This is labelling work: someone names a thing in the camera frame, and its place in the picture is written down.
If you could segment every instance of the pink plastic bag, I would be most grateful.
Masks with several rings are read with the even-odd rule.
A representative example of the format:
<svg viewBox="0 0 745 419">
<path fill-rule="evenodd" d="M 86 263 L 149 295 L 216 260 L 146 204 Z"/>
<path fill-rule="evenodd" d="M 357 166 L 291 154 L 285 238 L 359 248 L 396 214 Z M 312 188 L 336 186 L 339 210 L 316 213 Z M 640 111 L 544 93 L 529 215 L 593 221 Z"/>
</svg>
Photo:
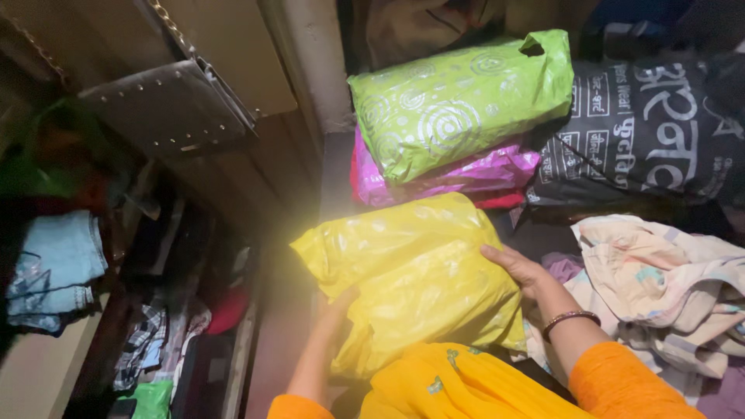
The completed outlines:
<svg viewBox="0 0 745 419">
<path fill-rule="evenodd" d="M 388 186 L 357 127 L 355 153 L 360 199 L 374 207 L 388 207 L 447 192 L 522 188 L 533 176 L 541 157 L 535 151 L 521 151 L 521 139 L 522 135 L 512 136 L 495 148 L 436 168 L 411 182 Z"/>
</svg>

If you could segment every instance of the purple cloth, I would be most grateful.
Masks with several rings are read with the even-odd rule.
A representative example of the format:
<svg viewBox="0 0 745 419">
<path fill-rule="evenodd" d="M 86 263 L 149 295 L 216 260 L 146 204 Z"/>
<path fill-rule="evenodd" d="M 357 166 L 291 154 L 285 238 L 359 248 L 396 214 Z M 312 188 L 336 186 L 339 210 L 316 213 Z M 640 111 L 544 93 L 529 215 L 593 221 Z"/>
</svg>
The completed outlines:
<svg viewBox="0 0 745 419">
<path fill-rule="evenodd" d="M 718 379 L 707 379 L 705 386 Z M 745 358 L 729 357 L 729 366 L 713 392 L 706 392 L 696 405 L 708 419 L 745 418 Z"/>
<path fill-rule="evenodd" d="M 541 265 L 560 283 L 565 283 L 585 268 L 585 261 L 581 256 L 552 252 L 541 258 Z"/>
<path fill-rule="evenodd" d="M 521 150 L 522 135 L 511 136 L 495 148 L 484 150 L 404 183 L 388 186 L 367 150 L 359 126 L 355 131 L 358 193 L 374 207 L 387 207 L 447 192 L 480 192 L 522 188 L 541 161 L 532 150 Z"/>
</svg>

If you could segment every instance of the orange sleeve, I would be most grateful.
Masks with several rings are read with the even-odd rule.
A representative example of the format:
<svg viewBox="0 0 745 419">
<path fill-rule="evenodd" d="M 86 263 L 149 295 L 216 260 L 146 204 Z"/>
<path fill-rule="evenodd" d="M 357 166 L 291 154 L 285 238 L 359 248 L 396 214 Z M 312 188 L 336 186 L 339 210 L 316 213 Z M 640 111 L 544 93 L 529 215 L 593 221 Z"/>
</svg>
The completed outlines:
<svg viewBox="0 0 745 419">
<path fill-rule="evenodd" d="M 283 394 L 274 397 L 267 419 L 334 419 L 334 416 L 313 400 Z"/>
<path fill-rule="evenodd" d="M 569 390 L 580 408 L 601 419 L 706 419 L 616 342 L 596 344 L 580 356 L 569 375 Z"/>
</svg>

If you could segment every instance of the chain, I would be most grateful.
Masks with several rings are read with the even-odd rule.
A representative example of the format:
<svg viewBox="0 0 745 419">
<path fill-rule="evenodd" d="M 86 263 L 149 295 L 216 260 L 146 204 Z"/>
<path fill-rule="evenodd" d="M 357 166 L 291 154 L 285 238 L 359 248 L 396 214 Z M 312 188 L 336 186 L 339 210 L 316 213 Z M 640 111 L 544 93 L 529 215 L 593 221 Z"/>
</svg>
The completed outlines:
<svg viewBox="0 0 745 419">
<path fill-rule="evenodd" d="M 168 15 L 168 10 L 160 4 L 160 1 L 148 0 L 148 4 L 155 10 L 155 13 L 158 13 L 158 17 L 165 23 L 166 28 L 168 28 L 173 35 L 179 39 L 181 45 L 186 45 L 184 42 L 184 34 L 182 34 L 181 31 L 179 31 L 179 28 L 176 27 L 176 22 L 171 20 L 171 17 Z"/>
<path fill-rule="evenodd" d="M 47 65 L 51 67 L 51 69 L 54 70 L 54 72 L 57 73 L 57 76 L 60 78 L 60 82 L 62 84 L 62 87 L 65 90 L 70 90 L 70 78 L 67 75 L 67 72 L 65 72 L 65 69 L 63 69 L 60 64 L 57 62 L 57 60 L 54 59 L 54 57 L 51 56 L 51 53 L 47 51 L 44 47 L 41 46 L 41 44 L 38 43 L 36 37 L 29 33 L 26 28 L 21 26 L 21 22 L 14 17 L 10 17 L 10 15 L 7 13 L 7 10 L 5 10 L 5 5 L 0 2 L 0 15 L 2 17 L 9 21 L 13 27 L 18 31 L 19 34 L 23 35 L 28 42 L 31 43 L 31 45 L 37 50 L 41 58 L 46 61 Z"/>
</svg>

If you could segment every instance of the bangle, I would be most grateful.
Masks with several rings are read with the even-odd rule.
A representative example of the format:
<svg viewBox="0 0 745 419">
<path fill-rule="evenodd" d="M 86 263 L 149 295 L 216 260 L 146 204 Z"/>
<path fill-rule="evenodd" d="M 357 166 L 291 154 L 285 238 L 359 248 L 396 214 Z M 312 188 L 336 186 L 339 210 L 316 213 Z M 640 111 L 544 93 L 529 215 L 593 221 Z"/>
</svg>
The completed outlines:
<svg viewBox="0 0 745 419">
<path fill-rule="evenodd" d="M 585 310 L 579 310 L 576 312 L 566 312 L 562 313 L 548 322 L 546 325 L 546 328 L 543 330 L 543 333 L 541 334 L 541 337 L 543 337 L 543 341 L 547 343 L 551 343 L 551 339 L 548 337 L 548 333 L 556 326 L 559 322 L 566 320 L 568 318 L 574 318 L 574 317 L 584 317 L 588 318 L 592 321 L 594 321 L 598 326 L 600 326 L 600 318 L 593 312 L 586 312 Z"/>
</svg>

